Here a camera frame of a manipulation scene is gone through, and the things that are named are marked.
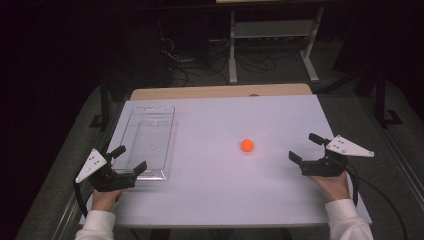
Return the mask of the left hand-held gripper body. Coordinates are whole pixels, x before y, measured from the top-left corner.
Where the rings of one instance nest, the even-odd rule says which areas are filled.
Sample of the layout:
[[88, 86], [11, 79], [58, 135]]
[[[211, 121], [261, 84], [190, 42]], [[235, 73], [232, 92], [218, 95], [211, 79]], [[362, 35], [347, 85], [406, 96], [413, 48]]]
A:
[[133, 188], [137, 180], [133, 170], [122, 173], [116, 172], [112, 167], [112, 159], [108, 159], [106, 154], [101, 154], [97, 149], [92, 149], [82, 168], [78, 171], [74, 182], [81, 183], [88, 180], [99, 192]]

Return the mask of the person's left hand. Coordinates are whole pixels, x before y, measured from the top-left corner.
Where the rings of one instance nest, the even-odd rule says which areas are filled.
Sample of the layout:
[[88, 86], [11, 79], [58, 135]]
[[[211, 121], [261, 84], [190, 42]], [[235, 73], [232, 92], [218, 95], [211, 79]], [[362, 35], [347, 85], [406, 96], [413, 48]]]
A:
[[122, 190], [111, 192], [93, 191], [92, 209], [98, 211], [111, 211], [114, 204], [121, 198]]

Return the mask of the clear plastic tray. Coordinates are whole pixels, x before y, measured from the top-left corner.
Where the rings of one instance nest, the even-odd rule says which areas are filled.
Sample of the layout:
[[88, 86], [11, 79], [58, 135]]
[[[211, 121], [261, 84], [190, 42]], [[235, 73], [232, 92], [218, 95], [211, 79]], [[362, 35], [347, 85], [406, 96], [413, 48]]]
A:
[[134, 107], [124, 119], [110, 142], [114, 150], [124, 146], [126, 151], [113, 160], [118, 173], [134, 170], [145, 162], [147, 168], [138, 181], [164, 181], [169, 179], [176, 130], [173, 106]]

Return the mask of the person's right hand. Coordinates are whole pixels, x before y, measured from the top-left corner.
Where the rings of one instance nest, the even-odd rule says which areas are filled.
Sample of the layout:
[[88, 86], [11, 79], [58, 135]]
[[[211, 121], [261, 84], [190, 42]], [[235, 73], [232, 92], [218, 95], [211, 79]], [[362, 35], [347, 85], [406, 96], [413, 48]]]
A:
[[330, 202], [351, 198], [346, 172], [336, 177], [310, 176], [310, 179], [320, 187]]

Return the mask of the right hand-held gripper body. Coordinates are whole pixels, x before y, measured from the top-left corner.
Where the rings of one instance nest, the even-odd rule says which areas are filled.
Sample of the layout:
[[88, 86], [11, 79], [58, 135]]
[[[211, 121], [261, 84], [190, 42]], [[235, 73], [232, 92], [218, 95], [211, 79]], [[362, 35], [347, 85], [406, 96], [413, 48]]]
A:
[[336, 177], [347, 169], [348, 156], [373, 157], [374, 152], [337, 135], [324, 147], [324, 155], [318, 160], [303, 160], [299, 165], [303, 176]]

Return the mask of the white metal desk frame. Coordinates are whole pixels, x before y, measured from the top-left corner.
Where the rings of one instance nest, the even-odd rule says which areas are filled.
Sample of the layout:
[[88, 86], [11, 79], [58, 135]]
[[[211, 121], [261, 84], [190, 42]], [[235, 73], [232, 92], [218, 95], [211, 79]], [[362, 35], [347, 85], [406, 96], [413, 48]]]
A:
[[306, 72], [312, 83], [318, 83], [319, 77], [311, 62], [310, 55], [321, 24], [324, 8], [320, 7], [313, 19], [281, 21], [238, 22], [235, 12], [230, 18], [230, 56], [228, 60], [229, 82], [237, 84], [237, 67], [235, 58], [235, 40], [248, 38], [307, 37], [308, 44], [299, 51]]

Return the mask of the black metal stand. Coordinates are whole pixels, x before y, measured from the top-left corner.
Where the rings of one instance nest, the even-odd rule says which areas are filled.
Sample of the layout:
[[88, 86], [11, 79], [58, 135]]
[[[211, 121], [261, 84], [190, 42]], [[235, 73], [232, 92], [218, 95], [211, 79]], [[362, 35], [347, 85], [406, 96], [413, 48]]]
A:
[[386, 79], [381, 66], [377, 67], [376, 80], [376, 98], [375, 98], [375, 117], [378, 123], [386, 128], [388, 125], [400, 125], [402, 120], [394, 110], [385, 109], [386, 99]]
[[109, 90], [106, 79], [103, 79], [100, 84], [100, 107], [101, 113], [92, 118], [90, 127], [99, 128], [103, 132], [110, 119]]

